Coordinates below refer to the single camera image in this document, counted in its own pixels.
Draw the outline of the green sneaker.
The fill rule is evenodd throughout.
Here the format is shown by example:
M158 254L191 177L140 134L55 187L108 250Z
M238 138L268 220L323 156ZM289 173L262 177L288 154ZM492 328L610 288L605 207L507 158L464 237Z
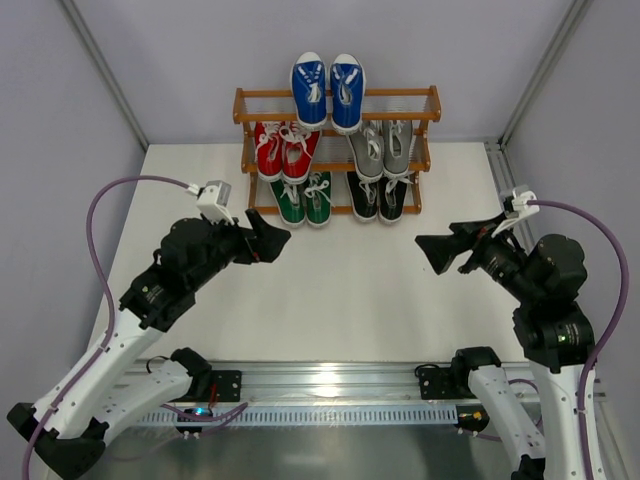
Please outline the green sneaker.
M306 214L298 187L283 180L277 180L270 184L270 189L283 223L292 228L301 226Z
M332 174L330 172L312 172L304 186L306 215L308 223L314 228L326 226L332 213Z

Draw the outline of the black sneaker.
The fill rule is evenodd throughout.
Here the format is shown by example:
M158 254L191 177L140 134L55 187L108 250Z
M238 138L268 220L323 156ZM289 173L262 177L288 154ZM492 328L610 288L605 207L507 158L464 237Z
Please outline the black sneaker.
M379 219L387 225L397 223L404 211L405 197L412 185L409 175L390 179L383 177L378 182Z
M378 212L378 189L375 182L364 182L355 172L346 174L353 215L363 223L374 221Z

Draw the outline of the red sneaker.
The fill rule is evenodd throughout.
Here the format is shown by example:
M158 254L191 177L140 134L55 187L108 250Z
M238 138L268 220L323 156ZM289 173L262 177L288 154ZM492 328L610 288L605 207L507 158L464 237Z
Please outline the red sneaker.
M265 182L273 183L281 178L283 139L280 130L283 122L257 122L254 129L254 161L258 176Z
M280 137L283 140L283 179L292 185L302 184L310 174L321 132L290 122L280 128Z

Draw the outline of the grey sneaker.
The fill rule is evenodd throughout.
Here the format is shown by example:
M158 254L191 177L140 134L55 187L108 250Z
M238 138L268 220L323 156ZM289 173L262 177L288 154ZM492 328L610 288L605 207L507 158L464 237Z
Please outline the grey sneaker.
M397 179L409 172L410 151L414 136L411 121L388 120L382 124L384 159L383 172L389 179Z
M377 182L383 174L384 141L381 122L364 121L360 128L347 136L358 178L365 182Z

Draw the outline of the blue sneaker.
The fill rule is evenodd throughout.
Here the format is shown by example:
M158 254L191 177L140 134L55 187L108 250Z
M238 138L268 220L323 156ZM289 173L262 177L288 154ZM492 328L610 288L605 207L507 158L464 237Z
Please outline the blue sneaker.
M329 68L332 92L331 122L336 132L352 135L362 123L362 104L366 92L366 73L351 54L339 54Z
M310 131L320 130L327 120L326 66L315 52L304 52L289 75L297 122Z

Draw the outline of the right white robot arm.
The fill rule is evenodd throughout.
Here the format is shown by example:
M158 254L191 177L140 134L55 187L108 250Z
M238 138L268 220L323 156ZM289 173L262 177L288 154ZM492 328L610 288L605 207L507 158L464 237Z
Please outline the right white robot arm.
M514 332L534 376L543 426L529 418L490 347L457 350L449 383L481 402L507 451L512 478L603 479L593 413L595 375L582 372L595 346L594 332L576 301L587 279L584 251L559 234L546 235L525 251L502 228L505 219L453 223L448 235L419 235L415 241L436 274L469 252L459 272L481 269L518 301Z

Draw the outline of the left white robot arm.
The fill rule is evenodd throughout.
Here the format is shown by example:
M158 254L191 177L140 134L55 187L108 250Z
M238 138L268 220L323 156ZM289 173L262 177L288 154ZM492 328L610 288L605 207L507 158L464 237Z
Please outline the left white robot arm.
M78 479L136 420L162 404L205 397L214 383L210 364L190 348L174 351L161 368L117 392L120 377L196 301L196 293L231 263L272 263L290 240L254 209L249 227L205 216L171 226L153 262L120 299L114 324L69 374L37 402L18 403L9 423L59 477Z

